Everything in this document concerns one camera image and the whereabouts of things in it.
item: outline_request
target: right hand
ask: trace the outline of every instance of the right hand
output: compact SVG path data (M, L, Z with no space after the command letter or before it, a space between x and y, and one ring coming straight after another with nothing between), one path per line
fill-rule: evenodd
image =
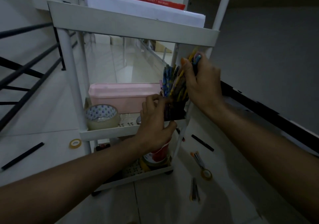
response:
M220 86L220 69L214 67L204 53L199 54L202 58L198 62L196 77L187 59L182 58L181 65L190 100L208 117L213 117L225 106Z

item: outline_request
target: cart wheel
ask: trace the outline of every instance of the cart wheel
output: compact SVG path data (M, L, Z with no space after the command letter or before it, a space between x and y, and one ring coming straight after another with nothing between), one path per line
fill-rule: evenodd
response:
M165 172L165 174L169 175L169 174L173 173L173 171L174 171L174 170L172 169L172 170L170 170L170 171Z
M99 190L99 191L94 191L94 192L92 192L92 196L94 197L94 196L97 196L98 194L100 194L101 193L101 190Z

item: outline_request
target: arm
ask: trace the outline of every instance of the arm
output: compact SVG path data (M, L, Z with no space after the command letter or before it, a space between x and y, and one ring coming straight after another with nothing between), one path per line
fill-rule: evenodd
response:
M196 77L191 64L182 62L191 101L286 200L319 222L319 159L230 109L222 97L220 69L201 55Z
M143 154L163 146L176 129L164 128L165 100L146 98L137 134L118 145L0 188L0 223L55 223L105 180Z

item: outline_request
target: forearm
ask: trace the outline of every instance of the forearm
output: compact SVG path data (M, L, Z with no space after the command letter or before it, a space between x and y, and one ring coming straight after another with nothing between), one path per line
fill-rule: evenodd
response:
M135 137L0 188L0 223L55 223L143 154Z
M227 106L208 116L260 174L309 219L319 220L319 160Z

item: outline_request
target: pen holder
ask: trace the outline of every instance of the pen holder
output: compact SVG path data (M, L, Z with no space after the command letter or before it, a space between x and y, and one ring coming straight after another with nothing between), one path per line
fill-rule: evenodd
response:
M185 118L185 104L188 99L183 101L173 101L172 103L167 103L165 105L164 110L164 120L165 121L172 121L172 120L181 120Z

